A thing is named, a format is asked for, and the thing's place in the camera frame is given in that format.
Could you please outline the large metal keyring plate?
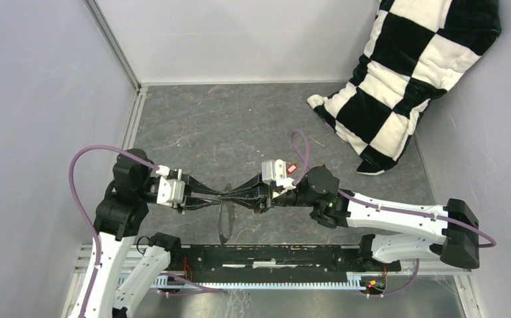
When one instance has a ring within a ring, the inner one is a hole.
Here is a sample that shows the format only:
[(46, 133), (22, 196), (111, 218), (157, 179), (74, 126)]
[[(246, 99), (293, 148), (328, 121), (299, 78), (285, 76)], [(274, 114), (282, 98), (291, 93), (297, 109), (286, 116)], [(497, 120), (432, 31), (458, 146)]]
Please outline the large metal keyring plate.
[(235, 204), (231, 201), (222, 201), (217, 221), (218, 237), (222, 246), (231, 239), (235, 220)]

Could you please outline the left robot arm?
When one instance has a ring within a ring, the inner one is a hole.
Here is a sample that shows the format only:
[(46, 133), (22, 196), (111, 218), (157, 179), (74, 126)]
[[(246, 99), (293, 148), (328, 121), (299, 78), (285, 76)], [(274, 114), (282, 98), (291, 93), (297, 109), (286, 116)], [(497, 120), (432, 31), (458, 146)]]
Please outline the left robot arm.
[[(117, 154), (113, 180), (108, 184), (93, 219), (85, 211), (75, 186), (77, 161), (92, 150)], [(196, 210), (218, 204), (219, 191), (183, 175), (180, 170), (153, 163), (143, 150), (123, 150), (103, 144), (85, 147), (71, 159), (69, 185), (93, 239), (91, 259), (70, 317), (133, 317), (148, 290), (160, 277), (173, 278), (175, 285), (192, 287), (196, 294), (213, 292), (213, 288), (193, 282), (187, 274), (173, 272), (183, 261), (181, 241), (163, 233), (149, 238), (139, 264), (124, 281), (120, 277), (149, 212), (149, 204), (178, 211)]]

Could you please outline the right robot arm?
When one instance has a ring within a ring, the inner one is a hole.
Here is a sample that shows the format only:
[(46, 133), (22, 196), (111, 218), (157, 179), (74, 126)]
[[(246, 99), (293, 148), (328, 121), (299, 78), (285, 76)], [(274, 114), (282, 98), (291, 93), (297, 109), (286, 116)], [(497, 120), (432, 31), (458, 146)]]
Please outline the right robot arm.
[(370, 228), (383, 235), (365, 235), (357, 262), (365, 270), (407, 259), (438, 259), (466, 270), (480, 266), (479, 220), (466, 202), (449, 199), (445, 205), (413, 205), (367, 197), (340, 189), (340, 181), (325, 166), (291, 177), (294, 165), (270, 160), (256, 177), (219, 195), (265, 213), (274, 207), (309, 207), (310, 218), (329, 229)]

